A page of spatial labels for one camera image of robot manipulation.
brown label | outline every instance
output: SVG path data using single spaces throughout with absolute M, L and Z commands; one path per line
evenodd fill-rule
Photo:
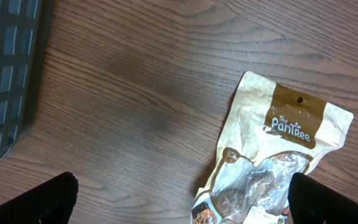
M 264 131 L 313 149 L 317 130 L 323 120 L 324 100 L 276 85 L 267 112 Z

white label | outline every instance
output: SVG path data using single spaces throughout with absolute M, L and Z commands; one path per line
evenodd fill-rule
M 277 224 L 278 217 L 268 214 L 263 208 L 252 206 L 242 224 Z

snack bag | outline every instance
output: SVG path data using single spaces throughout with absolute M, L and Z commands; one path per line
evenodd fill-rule
M 295 172 L 310 173 L 344 145 L 353 114 L 246 72 L 217 146 L 217 163 L 198 190 L 194 224 L 277 224 Z

brand logo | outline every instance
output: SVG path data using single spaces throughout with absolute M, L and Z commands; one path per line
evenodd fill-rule
M 298 123 L 291 124 L 282 115 L 280 115 L 279 118 L 272 119 L 272 127 L 266 131 L 271 131 L 271 129 L 276 129 L 310 142 L 309 134 L 305 134 L 301 131 L 301 126 Z

brown wooden surface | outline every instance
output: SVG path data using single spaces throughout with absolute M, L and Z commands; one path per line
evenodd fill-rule
M 312 178 L 358 202 L 358 1 L 56 0 L 35 126 L 0 203 L 63 171 L 72 223 L 189 223 L 241 75 L 354 113 Z

